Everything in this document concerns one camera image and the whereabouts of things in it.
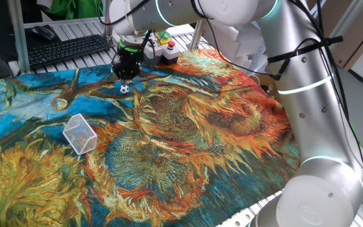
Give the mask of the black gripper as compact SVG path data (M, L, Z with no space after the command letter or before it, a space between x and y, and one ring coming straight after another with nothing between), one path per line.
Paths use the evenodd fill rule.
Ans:
M122 84L132 81L141 73L141 53L130 52L128 50L119 50L118 62L111 66L111 72L122 82Z

